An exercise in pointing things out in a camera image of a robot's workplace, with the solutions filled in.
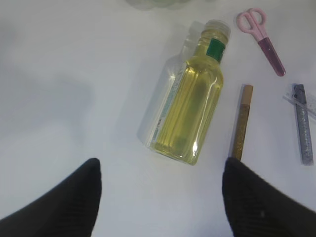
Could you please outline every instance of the plastic bottle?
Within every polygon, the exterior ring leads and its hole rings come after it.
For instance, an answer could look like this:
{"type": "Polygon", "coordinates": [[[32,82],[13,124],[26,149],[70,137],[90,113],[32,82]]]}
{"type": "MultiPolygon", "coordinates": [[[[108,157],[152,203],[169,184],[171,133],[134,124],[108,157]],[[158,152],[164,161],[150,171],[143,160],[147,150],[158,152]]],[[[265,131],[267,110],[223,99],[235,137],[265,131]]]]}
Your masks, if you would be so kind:
{"type": "Polygon", "coordinates": [[[152,137],[152,150],[194,165],[221,89],[220,62],[230,36],[221,21],[209,21],[195,53],[177,74],[152,137]]]}

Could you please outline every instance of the green label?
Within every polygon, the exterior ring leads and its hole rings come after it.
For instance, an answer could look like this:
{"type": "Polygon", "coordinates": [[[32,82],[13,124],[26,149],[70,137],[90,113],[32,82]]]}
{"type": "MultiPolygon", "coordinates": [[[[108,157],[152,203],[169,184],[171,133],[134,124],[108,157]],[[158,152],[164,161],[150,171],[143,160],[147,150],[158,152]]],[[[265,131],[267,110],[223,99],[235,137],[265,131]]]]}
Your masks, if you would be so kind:
{"type": "Polygon", "coordinates": [[[219,63],[222,60],[225,51],[225,45],[217,39],[212,39],[206,52],[207,56],[215,58],[219,63]]]}

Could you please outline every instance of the pen cap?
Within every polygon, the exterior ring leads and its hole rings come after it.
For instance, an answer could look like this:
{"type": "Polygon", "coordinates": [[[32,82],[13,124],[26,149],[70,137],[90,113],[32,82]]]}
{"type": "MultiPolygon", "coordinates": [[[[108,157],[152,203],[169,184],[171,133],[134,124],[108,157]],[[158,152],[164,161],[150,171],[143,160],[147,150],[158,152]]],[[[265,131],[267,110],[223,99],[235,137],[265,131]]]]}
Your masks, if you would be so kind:
{"type": "Polygon", "coordinates": [[[252,97],[252,85],[245,85],[242,92],[241,97],[241,104],[242,105],[249,105],[251,103],[251,97],[252,97]]]}

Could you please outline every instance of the pink scissors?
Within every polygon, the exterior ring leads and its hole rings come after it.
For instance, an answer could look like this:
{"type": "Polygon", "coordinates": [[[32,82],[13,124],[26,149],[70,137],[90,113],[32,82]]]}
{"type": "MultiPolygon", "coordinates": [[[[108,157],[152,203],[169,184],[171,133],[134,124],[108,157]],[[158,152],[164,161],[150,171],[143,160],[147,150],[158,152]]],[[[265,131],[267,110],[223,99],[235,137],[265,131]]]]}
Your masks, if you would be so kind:
{"type": "Polygon", "coordinates": [[[276,74],[280,77],[285,75],[285,69],[281,60],[279,59],[275,48],[273,47],[267,32],[265,30],[265,22],[267,15],[260,8],[251,8],[246,12],[241,13],[237,17],[237,25],[242,32],[252,34],[257,40],[260,48],[264,52],[266,58],[270,62],[271,66],[275,70],[276,74]],[[261,16],[261,22],[258,22],[253,12],[257,12],[261,16]],[[242,17],[245,17],[249,22],[250,29],[242,23],[242,17]]]}

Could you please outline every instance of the glitter glue pen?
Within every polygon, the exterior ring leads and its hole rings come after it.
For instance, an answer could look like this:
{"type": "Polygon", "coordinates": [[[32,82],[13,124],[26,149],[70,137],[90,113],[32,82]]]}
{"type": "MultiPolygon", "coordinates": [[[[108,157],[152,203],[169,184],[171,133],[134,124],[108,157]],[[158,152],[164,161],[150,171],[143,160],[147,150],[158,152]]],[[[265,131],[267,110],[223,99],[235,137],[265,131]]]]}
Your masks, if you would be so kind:
{"type": "Polygon", "coordinates": [[[237,120],[235,139],[232,151],[232,157],[241,160],[243,143],[245,141],[247,122],[250,110],[250,103],[252,97],[252,88],[251,85],[245,85],[242,92],[239,115],[237,120]]]}

